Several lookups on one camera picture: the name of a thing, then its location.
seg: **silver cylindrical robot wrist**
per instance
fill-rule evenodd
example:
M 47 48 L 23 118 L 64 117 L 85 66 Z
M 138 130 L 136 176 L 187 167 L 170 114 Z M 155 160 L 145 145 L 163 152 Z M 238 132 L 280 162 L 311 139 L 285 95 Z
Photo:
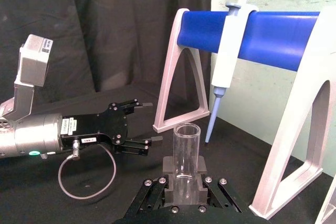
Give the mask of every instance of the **silver cylindrical robot wrist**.
M 59 153 L 61 114 L 31 115 L 0 127 L 0 158 Z

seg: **green led light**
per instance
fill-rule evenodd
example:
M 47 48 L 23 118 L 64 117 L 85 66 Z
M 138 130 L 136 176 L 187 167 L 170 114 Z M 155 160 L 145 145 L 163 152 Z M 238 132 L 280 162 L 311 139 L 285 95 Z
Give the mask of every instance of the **green led light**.
M 40 155 L 40 152 L 38 151 L 31 151 L 29 152 L 30 156 L 36 156 L 36 155 Z

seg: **black table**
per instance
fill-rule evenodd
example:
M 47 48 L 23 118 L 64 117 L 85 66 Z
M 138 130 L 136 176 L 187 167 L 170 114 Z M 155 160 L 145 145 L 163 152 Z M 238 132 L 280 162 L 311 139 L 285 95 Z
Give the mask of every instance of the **black table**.
M 152 112 L 142 111 L 128 116 L 129 136 L 162 135 L 160 147 L 152 147 L 147 157 L 114 155 L 117 176 L 109 189 L 91 200 L 74 200 L 66 196 L 57 181 L 60 163 L 67 153 L 41 159 L 39 156 L 0 159 L 0 223 L 112 223 L 123 217 L 141 183 L 146 178 L 162 175 L 162 158 L 172 155 L 172 130 L 156 134 L 152 130 L 158 88 L 137 84 L 85 97 L 41 106 L 34 113 L 60 112 L 63 115 L 97 113 L 110 102 L 137 98 L 152 102 Z M 171 96 L 168 116 L 186 111 L 186 104 Z M 195 121 L 202 130 L 204 142 L 208 117 Z M 237 127 L 217 119 L 211 142 L 201 144 L 208 174 L 225 177 L 250 204 L 256 192 L 271 146 Z M 285 176 L 302 165 L 291 157 Z M 65 187 L 75 195 L 90 195 L 110 179 L 113 167 L 104 150 L 98 146 L 85 148 L 81 160 L 70 161 L 64 168 Z M 314 223 L 331 184 L 332 177 L 322 174 L 295 199 L 278 212 L 271 222 Z

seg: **cable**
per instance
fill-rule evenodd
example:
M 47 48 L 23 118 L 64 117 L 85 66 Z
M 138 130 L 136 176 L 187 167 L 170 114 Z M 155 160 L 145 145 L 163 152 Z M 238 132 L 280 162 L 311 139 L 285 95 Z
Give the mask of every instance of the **cable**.
M 62 183 L 62 180 L 61 180 L 61 173 L 62 173 L 62 169 L 63 169 L 63 166 L 70 160 L 72 159 L 72 155 L 68 156 L 61 164 L 61 166 L 59 167 L 59 170 L 58 170 L 58 183 L 59 183 L 59 186 L 60 188 L 62 189 L 62 191 L 68 195 L 69 197 L 73 198 L 73 199 L 91 199 L 99 194 L 101 194 L 103 191 L 105 191 L 113 182 L 114 180 L 114 177 L 115 177 L 115 174 L 117 173 L 117 166 L 116 166 L 116 162 L 112 156 L 112 154 L 110 153 L 110 151 L 103 145 L 101 144 L 98 144 L 100 147 L 102 147 L 106 152 L 107 154 L 109 154 L 112 162 L 113 162 L 113 167 L 114 167 L 114 171 L 113 171 L 113 175 L 112 175 L 112 178 L 110 180 L 110 182 L 106 185 L 106 187 L 104 187 L 103 189 L 101 189 L 99 192 L 95 193 L 95 194 L 92 194 L 90 196 L 85 196 L 85 197 L 79 197 L 79 196 L 75 196 L 75 195 L 72 195 L 71 193 L 69 193 L 63 186 L 63 183 Z

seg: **label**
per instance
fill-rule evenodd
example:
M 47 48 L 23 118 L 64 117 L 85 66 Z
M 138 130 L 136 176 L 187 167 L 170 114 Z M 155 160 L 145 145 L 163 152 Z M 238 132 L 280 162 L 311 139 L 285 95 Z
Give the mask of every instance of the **label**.
M 51 50 L 53 41 L 51 39 L 44 39 L 42 43 L 42 52 L 46 52 L 47 54 Z
M 61 135 L 68 134 L 69 131 L 69 119 L 65 118 L 62 120 Z
M 95 137 L 89 137 L 89 138 L 82 138 L 82 144 L 84 143 L 93 143 L 93 142 L 96 142 L 97 139 Z
M 76 129 L 77 129 L 77 120 L 74 120 L 74 118 L 70 118 L 68 135 L 71 136 L 72 133 L 76 131 Z

